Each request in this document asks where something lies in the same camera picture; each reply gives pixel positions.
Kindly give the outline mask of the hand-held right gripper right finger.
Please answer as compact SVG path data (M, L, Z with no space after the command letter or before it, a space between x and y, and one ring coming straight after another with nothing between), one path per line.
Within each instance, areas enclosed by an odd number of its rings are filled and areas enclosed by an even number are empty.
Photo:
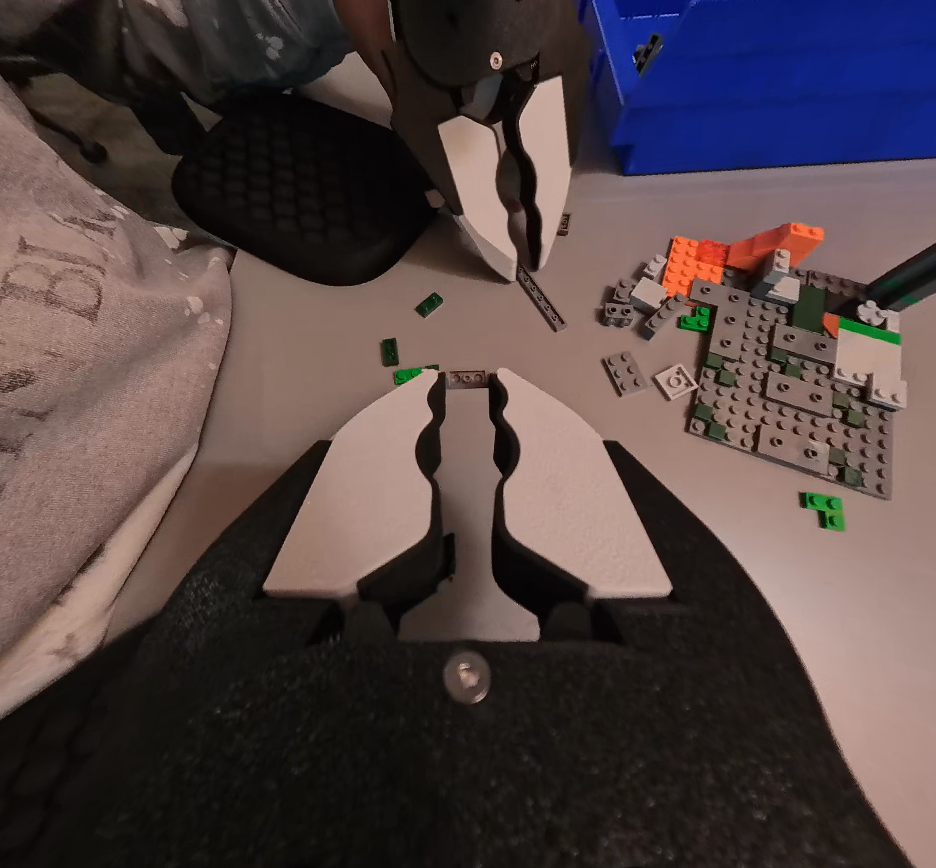
M489 379L488 411L499 588L513 601L668 596L672 583L599 434L508 368Z

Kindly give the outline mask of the grey spotted sweatshirt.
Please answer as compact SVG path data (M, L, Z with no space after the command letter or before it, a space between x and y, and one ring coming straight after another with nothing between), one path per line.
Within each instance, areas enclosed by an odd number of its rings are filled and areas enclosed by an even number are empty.
M100 646L198 450L230 257L76 173L2 83L1 713Z

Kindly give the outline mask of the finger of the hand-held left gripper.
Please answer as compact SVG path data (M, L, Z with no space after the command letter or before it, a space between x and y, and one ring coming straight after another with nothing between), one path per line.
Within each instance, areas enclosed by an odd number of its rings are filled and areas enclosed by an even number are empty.
M529 263L541 270L564 214L571 154L562 76L520 82L505 114L507 153L519 178L518 202Z
M438 127L459 198L454 217L474 248L499 277L514 282L518 252L508 227L508 213L497 189L501 151L496 131L469 116L458 115Z

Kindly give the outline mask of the black office chair seat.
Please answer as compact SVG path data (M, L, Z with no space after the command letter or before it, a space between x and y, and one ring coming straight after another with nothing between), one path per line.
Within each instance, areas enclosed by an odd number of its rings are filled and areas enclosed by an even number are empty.
M285 93L230 106L179 161L171 190L200 229L329 287L388 272L437 214L392 129Z

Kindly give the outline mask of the dark grey small lego brick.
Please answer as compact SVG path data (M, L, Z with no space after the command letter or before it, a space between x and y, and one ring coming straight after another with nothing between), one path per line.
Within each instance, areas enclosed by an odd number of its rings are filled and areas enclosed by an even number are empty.
M607 290L600 313L603 326L630 327L633 324L637 313L632 302L635 286L634 279L622 279L614 288Z

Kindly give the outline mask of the blue plastic storage bin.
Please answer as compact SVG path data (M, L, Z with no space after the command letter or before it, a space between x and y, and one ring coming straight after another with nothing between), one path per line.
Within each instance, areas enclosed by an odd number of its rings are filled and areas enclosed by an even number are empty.
M578 2L626 175L934 158L935 0Z

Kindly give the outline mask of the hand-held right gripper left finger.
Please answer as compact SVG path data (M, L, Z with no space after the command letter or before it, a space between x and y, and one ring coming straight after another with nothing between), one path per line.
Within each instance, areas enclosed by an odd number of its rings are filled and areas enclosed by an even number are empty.
M428 369L349 420L263 584L271 597L421 599L447 572L441 499L446 381Z

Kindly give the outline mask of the person's left forearm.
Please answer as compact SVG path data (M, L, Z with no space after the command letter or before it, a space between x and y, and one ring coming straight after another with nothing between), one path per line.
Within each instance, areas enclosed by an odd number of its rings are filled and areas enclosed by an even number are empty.
M2 0L1 26L3 47L123 103L299 87L352 50L332 0Z

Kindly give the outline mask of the long dark grey lego plate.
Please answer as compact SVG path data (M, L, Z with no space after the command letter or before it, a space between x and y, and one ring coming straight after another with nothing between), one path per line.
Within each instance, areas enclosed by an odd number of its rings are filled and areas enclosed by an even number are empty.
M564 331L567 327L565 318L556 310L553 302L546 296L530 272L521 265L517 268L516 281L550 329L556 333Z

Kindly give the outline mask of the dark grey four-stud lego plate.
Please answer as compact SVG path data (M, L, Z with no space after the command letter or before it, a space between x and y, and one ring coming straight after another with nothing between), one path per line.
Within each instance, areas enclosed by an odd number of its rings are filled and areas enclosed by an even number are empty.
M639 330L639 336L647 341L653 339L667 324L686 314L688 308L688 300L684 294L678 292L669 296L661 303L659 309L646 319Z

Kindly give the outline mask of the light grey square lego tile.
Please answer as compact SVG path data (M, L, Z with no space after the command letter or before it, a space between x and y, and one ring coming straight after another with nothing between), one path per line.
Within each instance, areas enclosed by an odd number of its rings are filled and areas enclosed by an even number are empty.
M674 364L655 374L652 379L663 396L671 402L698 389L696 379L682 364Z

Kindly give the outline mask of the grey and orange lego build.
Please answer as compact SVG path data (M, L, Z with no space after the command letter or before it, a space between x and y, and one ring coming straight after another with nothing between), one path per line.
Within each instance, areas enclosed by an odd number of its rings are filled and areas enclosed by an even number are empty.
M863 284L802 266L824 240L797 222L730 244L671 239L668 296L714 314L686 431L891 500L908 405L900 317L934 295L934 246Z

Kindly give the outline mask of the dark grey six-stud lego plate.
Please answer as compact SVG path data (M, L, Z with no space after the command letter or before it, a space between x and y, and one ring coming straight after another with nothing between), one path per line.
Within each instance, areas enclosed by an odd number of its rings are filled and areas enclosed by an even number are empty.
M602 358L601 364L618 397L636 395L648 389L649 383L632 352L615 352Z

